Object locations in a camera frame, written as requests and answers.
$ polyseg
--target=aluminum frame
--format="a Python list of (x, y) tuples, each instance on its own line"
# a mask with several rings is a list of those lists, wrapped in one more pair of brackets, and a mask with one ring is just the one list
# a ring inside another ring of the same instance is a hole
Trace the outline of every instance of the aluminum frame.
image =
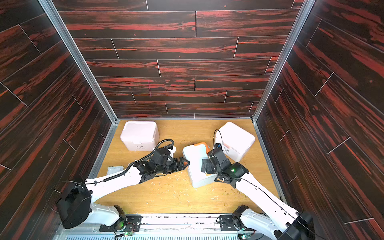
[[(55, 240), (114, 240), (114, 234), (109, 235), (63, 235)], [(182, 233), (182, 234), (134, 234), (130, 237), (119, 237), (119, 240), (238, 240), (236, 233)]]
[[(142, 216), (140, 231), (134, 236), (151, 236), (158, 234), (237, 234), (238, 230), (221, 231), (220, 224), (216, 222), (220, 215), (232, 213), (213, 214), (130, 214)], [(99, 232), (100, 224), (84, 223), (71, 229), (64, 229), (60, 224), (54, 239), (65, 239), (72, 235), (108, 236), (111, 233)]]
[(301, 29), (304, 26), (305, 21), (308, 18), (308, 15), (313, 7), (313, 4), (316, 0), (305, 0), (303, 5), (301, 6), (299, 13), (297, 14), (296, 21), (294, 22), (292, 29), (288, 35), (288, 38), (284, 44), (283, 49), (281, 50), (279, 59), (276, 62), (275, 68), (273, 69), (271, 76), (269, 78), (269, 81), (265, 87), (264, 93), (262, 97), (260, 98), (259, 104), (256, 108), (256, 111), (253, 115), (253, 122), (254, 125), (260, 116), (261, 111), (263, 110), (263, 107), (271, 94), (271, 91), (277, 81), (277, 78), (280, 75), (281, 70), (283, 69), (284, 63), (287, 60), (289, 54), (291, 53), (291, 50), (293, 48), (293, 45), (295, 44), (297, 37), (299, 36)]
[(251, 117), (245, 118), (119, 118), (119, 121), (158, 121), (158, 120), (231, 120), (231, 119), (251, 119)]
[(105, 155), (108, 152), (109, 146), (111, 145), (113, 136), (116, 133), (116, 129), (118, 128), (120, 120), (117, 120), (115, 123), (112, 123), (111, 126), (109, 127), (109, 131), (107, 133), (107, 136), (105, 137), (104, 143), (101, 146), (99, 155), (96, 158), (95, 163), (93, 164), (93, 167), (91, 169), (91, 172), (89, 173), (88, 178), (95, 178), (97, 177), (97, 174), (100, 171), (101, 165), (103, 164)]
[(259, 127), (257, 126), (256, 122), (254, 123), (253, 126), (255, 127), (256, 135), (257, 135), (257, 138), (259, 139), (260, 147), (262, 148), (263, 154), (265, 156), (265, 161), (266, 161), (266, 164), (268, 166), (269, 172), (271, 173), (271, 176), (272, 176), (272, 179), (273, 179), (273, 183), (275, 184), (277, 193), (279, 194), (279, 196), (281, 198), (281, 201), (283, 201), (285, 204), (287, 204), (287, 200), (286, 200), (285, 195), (283, 193), (283, 189), (281, 188), (279, 179), (277, 178), (275, 168), (272, 165), (272, 161), (269, 158), (269, 155), (268, 155), (268, 152), (266, 150), (264, 141), (263, 141), (263, 139), (261, 137), (261, 133), (260, 133)]
[(52, 0), (38, 0), (112, 123), (118, 119)]

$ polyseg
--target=metal frame edge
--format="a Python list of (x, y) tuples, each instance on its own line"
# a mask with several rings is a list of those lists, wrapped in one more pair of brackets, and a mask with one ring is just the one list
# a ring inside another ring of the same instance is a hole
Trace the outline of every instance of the metal frame edge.
[(262, 151), (263, 151), (263, 154), (264, 154), (264, 157), (265, 157), (266, 164), (267, 164), (267, 166), (268, 166), (268, 168), (269, 168), (269, 172), (270, 172), (271, 175), (272, 175), (272, 180), (273, 180), (273, 183), (275, 184), (277, 193), (278, 193), (279, 196), (281, 197), (281, 200), (282, 200), (285, 204), (287, 204), (287, 200), (286, 200), (285, 195), (284, 195), (284, 193), (283, 193), (283, 189), (281, 188), (279, 179), (277, 178), (275, 168), (273, 167), (273, 165), (272, 165), (272, 161), (271, 161), (271, 159), (269, 158), (269, 155), (268, 155), (268, 152), (267, 152), (267, 150), (266, 150), (264, 141), (263, 141), (263, 139), (262, 139), (262, 135), (261, 135), (261, 133), (260, 133), (259, 127), (257, 126), (256, 122), (254, 123), (253, 126), (255, 127), (256, 135), (257, 135), (257, 138), (259, 139), (260, 147), (262, 148)]
[(103, 106), (103, 109), (105, 110), (105, 112), (108, 115), (109, 119), (111, 120), (112, 124), (114, 124), (117, 120), (117, 116), (114, 113), (114, 111), (113, 111), (111, 105), (109, 104), (107, 98), (105, 97), (103, 91), (101, 90), (99, 84), (97, 83), (96, 78), (94, 77), (93, 73), (91, 72), (88, 64), (85, 62), (85, 59), (81, 55), (79, 48), (77, 47), (76, 43), (74, 42), (69, 30), (67, 29), (66, 25), (64, 24), (64, 21), (61, 18), (60, 14), (57, 11), (52, 0), (38, 0), (38, 1), (39, 1), (40, 5), (42, 6), (44, 12), (47, 14), (52, 25), (55, 27), (56, 31), (60, 35), (60, 37), (61, 37), (63, 43), (65, 44), (65, 46), (67, 47), (68, 51), (72, 55), (77, 66), (79, 67), (80, 71), (83, 73), (83, 75), (84, 75), (85, 79), (87, 80), (88, 84), (90, 85), (92, 91), (95, 93), (99, 102)]
[(120, 121), (118, 120), (115, 123), (111, 124), (111, 126), (109, 128), (109, 131), (107, 133), (107, 136), (106, 136), (106, 138), (104, 140), (104, 143), (101, 146), (100, 152), (99, 152), (99, 154), (98, 154), (98, 156), (96, 158), (96, 161), (93, 164), (91, 172), (89, 173), (88, 178), (95, 178), (95, 177), (97, 177), (97, 174), (100, 171), (101, 165), (103, 164), (105, 155), (107, 154), (109, 146), (111, 145), (113, 136), (115, 135), (115, 132), (116, 132), (116, 129), (117, 129), (118, 125), (119, 125), (119, 122)]
[(231, 120), (231, 119), (251, 119), (251, 117), (245, 118), (118, 118), (119, 121), (158, 121), (158, 120)]
[(262, 97), (260, 98), (259, 104), (256, 108), (256, 111), (253, 115), (253, 123), (256, 125), (256, 121), (258, 117), (260, 116), (261, 111), (263, 110), (263, 107), (269, 97), (269, 95), (272, 92), (272, 89), (277, 81), (277, 78), (280, 75), (281, 70), (283, 69), (283, 66), (285, 64), (285, 61), (287, 60), (289, 54), (291, 53), (291, 50), (293, 48), (293, 45), (295, 44), (297, 37), (299, 36), (301, 29), (304, 26), (305, 21), (307, 20), (307, 17), (313, 7), (313, 4), (316, 0), (306, 0), (304, 1), (303, 5), (301, 6), (299, 13), (297, 14), (296, 20), (292, 26), (292, 29), (288, 35), (288, 38), (284, 44), (283, 49), (281, 50), (279, 59), (276, 62), (275, 68), (273, 69), (271, 76), (269, 78), (269, 81), (265, 87), (264, 93)]

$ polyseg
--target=vent grille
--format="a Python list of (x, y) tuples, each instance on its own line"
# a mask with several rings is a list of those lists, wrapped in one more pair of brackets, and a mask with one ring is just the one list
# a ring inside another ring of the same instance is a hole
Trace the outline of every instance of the vent grille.
[[(114, 240), (114, 236), (95, 236), (95, 235), (72, 235), (68, 236), (66, 240)], [(119, 237), (119, 240), (238, 240), (236, 234), (219, 234), (216, 236), (208, 235), (194, 235), (194, 234), (172, 234), (172, 235), (157, 235), (151, 234), (151, 236), (130, 236)]]

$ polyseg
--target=black cable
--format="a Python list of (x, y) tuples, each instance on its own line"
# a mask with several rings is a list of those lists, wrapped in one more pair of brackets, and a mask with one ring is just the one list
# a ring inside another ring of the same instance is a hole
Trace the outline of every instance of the black cable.
[[(155, 153), (155, 151), (156, 151), (156, 150), (160, 147), (160, 145), (161, 145), (162, 143), (164, 143), (164, 142), (171, 142), (171, 144), (169, 144), (169, 145), (165, 145), (165, 146), (164, 146), (164, 148), (166, 148), (166, 149), (172, 147), (172, 146), (175, 144), (175, 142), (174, 142), (172, 139), (169, 139), (169, 138), (164, 139), (164, 140), (161, 140), (161, 141), (155, 146), (154, 150), (153, 150), (150, 154), (148, 154), (148, 155), (142, 157), (141, 159), (138, 160), (138, 162), (147, 160), (150, 156), (152, 156), (152, 155)], [(135, 163), (135, 162), (130, 163), (130, 164), (128, 165), (128, 167), (127, 167), (124, 171), (122, 171), (121, 173), (116, 174), (116, 175), (111, 176), (111, 177), (107, 177), (106, 179), (104, 179), (103, 181), (100, 181), (100, 182), (107, 182), (107, 181), (109, 181), (109, 180), (112, 180), (112, 179), (115, 179), (115, 178), (117, 178), (117, 177), (121, 177), (121, 176), (125, 175), (134, 163)]]
[(166, 176), (166, 175), (168, 175), (168, 174), (170, 174), (170, 173), (168, 173), (168, 165), (166, 165), (167, 166), (167, 170), (165, 170), (165, 171), (163, 171), (163, 174), (162, 175), (156, 175), (155, 177), (162, 177), (162, 176)]
[(259, 237), (258, 239), (255, 239), (255, 240), (259, 240), (259, 239), (261, 239), (263, 236), (264, 236), (264, 234), (263, 234), (261, 237)]
[(132, 224), (132, 232), (134, 233), (135, 232), (135, 229), (136, 229), (136, 225), (133, 223), (133, 222), (128, 222), (127, 224)]
[(250, 235), (250, 236), (247, 237), (247, 238), (240, 238), (240, 235), (244, 235), (243, 233), (237, 234), (237, 237), (238, 237), (239, 239), (250, 239), (251, 237), (253, 237), (253, 235), (255, 235), (255, 232), (256, 232), (256, 230), (253, 230), (252, 235)]
[(117, 235), (115, 230), (114, 229), (112, 229), (112, 230), (113, 230), (113, 233), (115, 234), (115, 239), (118, 239), (119, 237), (123, 237), (124, 236), (124, 233)]
[[(75, 182), (75, 181), (70, 181), (70, 180), (61, 181), (61, 182), (73, 182), (73, 183), (80, 184), (80, 185), (81, 185), (81, 184), (85, 184), (85, 183), (80, 183), (80, 182)], [(48, 190), (51, 189), (50, 187), (51, 187), (53, 184), (59, 184), (59, 183), (61, 183), (61, 182), (58, 182), (58, 183), (52, 183), (51, 185), (49, 185)], [(47, 200), (47, 195), (46, 195), (47, 192), (49, 192), (49, 191), (46, 191), (46, 192), (44, 193), (45, 203), (47, 204), (47, 206), (48, 206), (52, 211), (59, 213), (58, 211), (56, 211), (55, 209), (53, 209), (53, 208), (49, 205), (48, 200)]]
[(215, 148), (215, 133), (216, 133), (216, 131), (218, 131), (218, 132), (220, 133), (220, 137), (221, 137), (221, 147), (223, 147), (223, 136), (221, 136), (221, 132), (220, 132), (220, 130), (216, 129), (216, 130), (214, 131), (214, 145), (213, 145), (212, 148)]
[[(260, 191), (262, 191), (265, 195), (267, 195), (267, 197), (269, 197), (269, 199), (272, 200), (272, 202), (274, 202), (276, 205), (279, 206), (279, 208), (281, 208), (281, 210), (283, 210), (285, 213), (287, 213), (290, 217), (292, 217), (293, 219), (296, 220), (295, 217), (293, 217), (291, 214), (289, 214), (284, 208), (282, 208), (277, 202), (275, 202), (268, 194), (266, 194), (261, 188), (257, 187), (256, 185), (254, 185), (253, 183), (251, 183), (250, 181), (246, 180), (246, 179), (243, 179), (243, 178), (240, 178), (240, 177), (235, 177), (233, 179), (241, 179), (241, 180), (244, 180), (246, 181), (247, 183), (251, 184), (252, 186), (256, 187), (256, 189), (259, 189)], [(308, 231), (310, 231), (311, 233), (315, 234), (316, 236), (318, 236), (319, 238), (322, 238), (324, 240), (326, 240), (325, 238), (323, 238), (322, 236), (314, 233), (313, 231), (311, 231), (308, 227), (304, 226), (304, 224), (302, 224), (301, 222), (297, 221), (298, 223), (300, 223), (303, 227), (305, 227)]]

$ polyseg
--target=black mounting plate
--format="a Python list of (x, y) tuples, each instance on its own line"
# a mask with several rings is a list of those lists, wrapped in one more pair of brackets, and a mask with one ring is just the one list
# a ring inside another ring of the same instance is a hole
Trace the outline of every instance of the black mounting plate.
[(201, 172), (205, 172), (207, 174), (215, 174), (214, 166), (209, 159), (202, 159)]
[[(126, 221), (126, 227), (122, 231), (116, 231), (116, 233), (121, 233), (121, 232), (132, 232), (133, 228), (135, 232), (138, 232), (140, 230), (141, 226), (141, 216), (139, 215), (126, 215), (127, 221)], [(106, 226), (104, 224), (100, 225), (99, 232), (113, 232), (113, 227), (112, 226)]]
[[(232, 215), (220, 215), (218, 218), (220, 221), (220, 229), (222, 231), (238, 231), (233, 223)], [(253, 229), (246, 228), (244, 231), (253, 231)]]

